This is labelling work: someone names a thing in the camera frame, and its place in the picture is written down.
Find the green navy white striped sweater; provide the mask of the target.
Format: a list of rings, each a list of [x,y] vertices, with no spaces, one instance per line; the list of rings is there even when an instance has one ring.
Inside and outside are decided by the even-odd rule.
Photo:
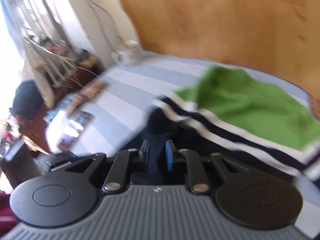
[[[143,130],[130,142],[150,143],[148,174],[167,181],[165,143],[202,156],[219,152],[290,180],[303,174],[319,185],[319,121],[279,86],[242,69],[213,66],[192,86],[155,100]]]

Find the light blue striped bedsheet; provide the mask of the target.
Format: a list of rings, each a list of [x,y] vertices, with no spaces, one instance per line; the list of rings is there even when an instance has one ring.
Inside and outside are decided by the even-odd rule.
[[[93,120],[71,147],[71,151],[78,157],[97,152],[111,157],[122,148],[135,148],[130,146],[130,142],[146,126],[155,108],[155,100],[165,93],[194,85],[213,66],[242,69],[256,81],[277,85],[311,113],[308,93],[275,76],[228,64],[146,53],[141,63],[133,66],[118,64],[99,76],[99,80],[108,82],[108,86],[93,101],[81,106],[83,111],[93,115]],[[303,235],[319,239],[319,185],[312,183],[303,174],[289,181],[295,183],[304,199],[296,227]]]

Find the dark photo booklet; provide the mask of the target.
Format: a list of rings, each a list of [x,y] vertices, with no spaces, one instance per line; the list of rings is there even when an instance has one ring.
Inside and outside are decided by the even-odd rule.
[[[62,129],[62,135],[57,143],[57,148],[62,152],[69,151],[80,135],[84,133],[86,127],[93,119],[91,113],[76,111]]]

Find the brown patterned packet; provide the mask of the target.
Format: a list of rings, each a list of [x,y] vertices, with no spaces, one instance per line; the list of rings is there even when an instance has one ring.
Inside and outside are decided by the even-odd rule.
[[[75,94],[66,106],[66,115],[70,117],[83,103],[93,101],[106,87],[108,82],[93,80]]]

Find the white enamel mug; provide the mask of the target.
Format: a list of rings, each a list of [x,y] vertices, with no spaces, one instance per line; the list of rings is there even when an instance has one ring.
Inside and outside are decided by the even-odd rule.
[[[125,44],[117,46],[111,57],[117,64],[136,64],[143,58],[140,43],[135,40],[128,40]]]

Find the black round bag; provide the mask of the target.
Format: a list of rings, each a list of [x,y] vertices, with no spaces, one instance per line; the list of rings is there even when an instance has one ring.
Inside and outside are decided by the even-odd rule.
[[[43,104],[43,98],[35,82],[24,81],[16,89],[10,113],[33,119]]]

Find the brown perforated cushion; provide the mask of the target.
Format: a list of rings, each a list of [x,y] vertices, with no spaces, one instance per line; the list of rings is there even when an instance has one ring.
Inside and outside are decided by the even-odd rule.
[[[320,100],[309,94],[309,105],[313,116],[320,120]]]

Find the wooden headboard panel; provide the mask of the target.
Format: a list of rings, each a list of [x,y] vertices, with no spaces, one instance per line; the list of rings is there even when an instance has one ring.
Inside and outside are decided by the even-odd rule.
[[[259,70],[319,97],[319,0],[120,0],[145,50]]]

